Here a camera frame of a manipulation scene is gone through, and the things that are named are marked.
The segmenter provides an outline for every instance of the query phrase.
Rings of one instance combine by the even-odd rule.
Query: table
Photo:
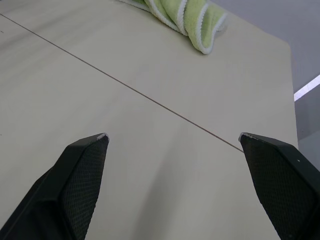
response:
[[[285,42],[230,13],[204,56],[113,0],[0,12],[1,226],[66,145],[107,132],[87,240],[279,239],[237,140],[298,145]]]

